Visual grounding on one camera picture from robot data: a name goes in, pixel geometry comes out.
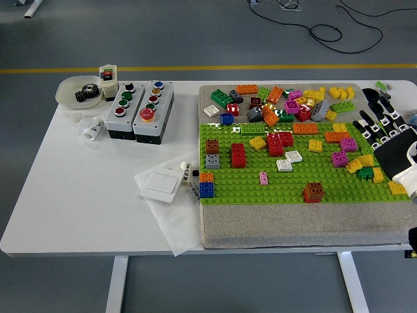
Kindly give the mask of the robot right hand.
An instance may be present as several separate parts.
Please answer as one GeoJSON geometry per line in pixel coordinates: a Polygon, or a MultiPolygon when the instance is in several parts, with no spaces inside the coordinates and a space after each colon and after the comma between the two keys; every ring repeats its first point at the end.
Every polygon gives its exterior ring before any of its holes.
{"type": "Polygon", "coordinates": [[[377,121],[361,110],[359,114],[366,125],[352,123],[374,150],[387,177],[402,185],[416,202],[416,129],[405,122],[385,97],[368,96],[367,100],[377,121]]]}

